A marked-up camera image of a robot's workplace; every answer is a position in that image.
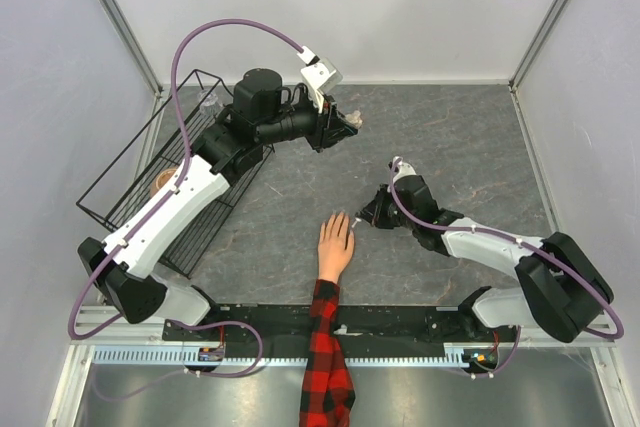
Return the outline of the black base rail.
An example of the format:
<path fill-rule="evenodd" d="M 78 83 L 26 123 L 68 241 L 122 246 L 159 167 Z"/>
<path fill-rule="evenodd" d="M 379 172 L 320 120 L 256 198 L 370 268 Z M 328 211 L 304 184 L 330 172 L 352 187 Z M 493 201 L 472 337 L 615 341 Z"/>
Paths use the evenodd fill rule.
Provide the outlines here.
<path fill-rule="evenodd" d="M 214 309 L 211 322 L 240 321 L 261 335 L 264 351 L 308 353 L 310 307 L 286 304 L 226 304 Z M 504 346 L 516 329 L 489 329 L 467 307 L 342 305 L 335 333 L 347 355 L 435 354 L 446 343 Z"/>

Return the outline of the mannequin hand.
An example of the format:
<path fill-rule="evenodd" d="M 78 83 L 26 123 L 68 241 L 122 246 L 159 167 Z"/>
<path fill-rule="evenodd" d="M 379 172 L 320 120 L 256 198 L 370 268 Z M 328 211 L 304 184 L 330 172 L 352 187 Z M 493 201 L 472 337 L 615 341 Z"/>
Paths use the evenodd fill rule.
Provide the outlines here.
<path fill-rule="evenodd" d="M 318 254 L 318 278 L 337 284 L 355 250 L 355 235 L 345 212 L 332 214 L 321 225 Z"/>

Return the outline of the aluminium corner post left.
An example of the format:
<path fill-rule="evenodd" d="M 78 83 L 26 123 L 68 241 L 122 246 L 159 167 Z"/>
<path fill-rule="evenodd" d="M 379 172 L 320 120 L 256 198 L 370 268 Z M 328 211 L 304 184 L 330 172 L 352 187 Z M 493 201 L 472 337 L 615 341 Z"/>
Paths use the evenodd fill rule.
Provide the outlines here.
<path fill-rule="evenodd" d="M 130 57 L 134 61 L 134 64 L 142 75 L 146 85 L 156 97 L 159 97 L 163 92 L 162 82 L 159 80 L 147 56 L 144 54 L 142 47 L 117 0 L 98 1 L 102 5 L 103 10 L 120 40 L 124 44 Z"/>

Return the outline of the aluminium slotted rail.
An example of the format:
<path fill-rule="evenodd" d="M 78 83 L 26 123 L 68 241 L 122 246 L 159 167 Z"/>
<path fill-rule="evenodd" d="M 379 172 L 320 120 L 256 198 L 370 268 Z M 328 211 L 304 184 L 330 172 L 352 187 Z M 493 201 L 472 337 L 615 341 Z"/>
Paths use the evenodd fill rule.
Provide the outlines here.
<path fill-rule="evenodd" d="M 489 364 L 497 359 L 494 351 L 468 352 L 461 347 L 446 346 L 435 354 L 365 354 L 347 355 L 349 367 L 427 367 L 468 368 L 473 362 Z M 230 349 L 186 345 L 103 345 L 94 349 L 92 362 L 95 365 L 116 366 L 175 366 L 188 368 L 205 367 L 258 367 L 305 366 L 307 352 L 278 353 L 266 350 L 257 360 L 247 354 L 236 354 Z"/>

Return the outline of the nail polish bottle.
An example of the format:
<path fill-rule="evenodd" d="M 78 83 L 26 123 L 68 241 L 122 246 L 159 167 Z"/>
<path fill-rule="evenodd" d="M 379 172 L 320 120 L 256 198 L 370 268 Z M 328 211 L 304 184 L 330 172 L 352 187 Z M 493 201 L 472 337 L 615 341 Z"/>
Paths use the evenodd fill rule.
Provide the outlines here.
<path fill-rule="evenodd" d="M 344 116 L 345 120 L 356 129 L 360 129 L 363 124 L 362 114 L 360 110 L 355 110 Z"/>

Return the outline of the red plaid sleeve forearm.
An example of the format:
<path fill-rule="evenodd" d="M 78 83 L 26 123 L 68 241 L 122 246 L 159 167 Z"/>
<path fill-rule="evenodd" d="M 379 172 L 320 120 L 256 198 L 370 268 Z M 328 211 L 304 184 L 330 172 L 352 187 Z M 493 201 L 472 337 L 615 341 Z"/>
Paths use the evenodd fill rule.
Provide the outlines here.
<path fill-rule="evenodd" d="M 352 377 L 337 335 L 339 286 L 317 280 L 310 307 L 311 340 L 303 377 L 299 425 L 349 426 L 356 401 Z"/>

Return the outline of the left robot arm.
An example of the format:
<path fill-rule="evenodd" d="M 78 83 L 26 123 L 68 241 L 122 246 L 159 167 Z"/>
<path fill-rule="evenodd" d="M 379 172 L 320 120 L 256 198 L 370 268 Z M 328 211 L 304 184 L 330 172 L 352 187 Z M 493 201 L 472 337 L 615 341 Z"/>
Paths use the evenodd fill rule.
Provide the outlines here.
<path fill-rule="evenodd" d="M 264 158 L 267 147 L 305 139 L 321 152 L 354 136 L 330 90 L 342 79 L 328 61 L 301 70 L 284 86 L 270 69 L 246 72 L 231 103 L 190 145 L 188 154 L 144 206 L 105 239 L 86 238 L 78 254 L 97 289 L 131 324 L 159 315 L 175 319 L 198 340 L 219 329 L 219 316 L 195 287 L 157 273 L 161 256 L 191 222 Z"/>

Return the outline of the aluminium corner post right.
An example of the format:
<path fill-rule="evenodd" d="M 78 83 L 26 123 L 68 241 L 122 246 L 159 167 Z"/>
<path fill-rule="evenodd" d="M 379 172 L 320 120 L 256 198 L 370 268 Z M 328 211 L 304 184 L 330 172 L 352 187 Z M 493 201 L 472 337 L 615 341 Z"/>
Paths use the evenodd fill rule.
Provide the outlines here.
<path fill-rule="evenodd" d="M 571 0 L 552 0 L 524 55 L 509 79 L 508 85 L 511 93 L 515 94 L 523 83 L 570 1 Z"/>

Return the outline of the clear glass jar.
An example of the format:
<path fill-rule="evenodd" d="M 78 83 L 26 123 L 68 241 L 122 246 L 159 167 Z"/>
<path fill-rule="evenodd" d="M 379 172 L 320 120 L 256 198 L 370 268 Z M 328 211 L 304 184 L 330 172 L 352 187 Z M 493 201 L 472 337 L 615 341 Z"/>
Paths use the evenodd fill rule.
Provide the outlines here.
<path fill-rule="evenodd" d="M 223 107 L 223 103 L 214 90 L 202 90 L 199 93 L 198 109 L 202 116 L 215 119 Z"/>

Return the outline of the brown round container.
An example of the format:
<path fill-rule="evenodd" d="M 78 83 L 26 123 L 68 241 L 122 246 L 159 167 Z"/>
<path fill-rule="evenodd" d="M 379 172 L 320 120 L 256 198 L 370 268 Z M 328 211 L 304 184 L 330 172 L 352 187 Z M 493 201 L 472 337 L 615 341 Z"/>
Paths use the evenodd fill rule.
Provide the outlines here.
<path fill-rule="evenodd" d="M 161 171 L 151 182 L 150 197 L 153 198 L 158 191 L 164 187 L 175 175 L 177 169 L 175 167 Z"/>

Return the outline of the aluminium corner post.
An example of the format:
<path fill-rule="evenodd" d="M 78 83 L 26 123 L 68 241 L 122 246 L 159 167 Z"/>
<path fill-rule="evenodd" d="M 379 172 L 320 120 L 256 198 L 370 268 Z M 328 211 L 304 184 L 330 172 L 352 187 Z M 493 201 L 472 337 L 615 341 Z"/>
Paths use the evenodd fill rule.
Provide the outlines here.
<path fill-rule="evenodd" d="M 524 55 L 509 79 L 508 85 L 511 93 L 515 94 L 523 83 L 570 1 L 571 0 L 552 0 Z"/>
<path fill-rule="evenodd" d="M 142 75 L 146 85 L 156 97 L 159 97 L 163 92 L 162 82 L 159 80 L 147 56 L 144 54 L 142 47 L 117 0 L 98 1 L 102 5 L 103 10 L 120 40 L 124 44 L 130 57 L 134 61 L 134 64 Z"/>

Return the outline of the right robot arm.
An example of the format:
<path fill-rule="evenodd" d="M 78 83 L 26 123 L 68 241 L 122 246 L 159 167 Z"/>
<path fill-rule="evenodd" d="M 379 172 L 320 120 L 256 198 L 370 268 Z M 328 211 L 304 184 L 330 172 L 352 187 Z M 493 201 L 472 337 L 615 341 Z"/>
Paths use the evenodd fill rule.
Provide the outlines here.
<path fill-rule="evenodd" d="M 493 328 L 535 324 L 550 337 L 571 343 L 608 311 L 614 294 L 573 238 L 518 237 L 475 223 L 440 207 L 424 179 L 410 174 L 379 187 L 357 214 L 378 229 L 406 228 L 425 249 L 497 270 L 518 283 L 512 289 L 483 288 L 458 315 L 467 339 Z"/>

